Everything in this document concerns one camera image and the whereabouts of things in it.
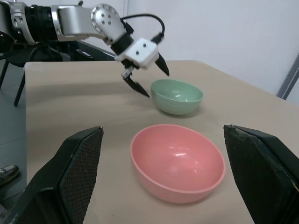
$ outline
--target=beige tabletop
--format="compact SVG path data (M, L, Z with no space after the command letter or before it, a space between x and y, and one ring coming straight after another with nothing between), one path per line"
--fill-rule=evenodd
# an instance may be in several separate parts
M133 91L117 62L30 63L26 66L28 181L68 136L93 126L104 128L97 182L85 224L252 224L236 187L224 143L223 125L258 129L279 137L297 156L299 108L206 64L170 61L171 78L198 86L205 94L199 110L167 115ZM155 66L133 79L149 91L166 76ZM141 129L177 124L213 141L227 164L223 183L207 198L170 204L149 194L135 179L129 145Z

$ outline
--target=white wall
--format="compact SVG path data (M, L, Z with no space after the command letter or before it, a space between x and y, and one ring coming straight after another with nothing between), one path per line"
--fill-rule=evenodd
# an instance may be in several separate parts
M276 94L299 52L298 0L129 0L128 14L154 13L166 25L160 52L198 60ZM135 37L160 30L132 19Z

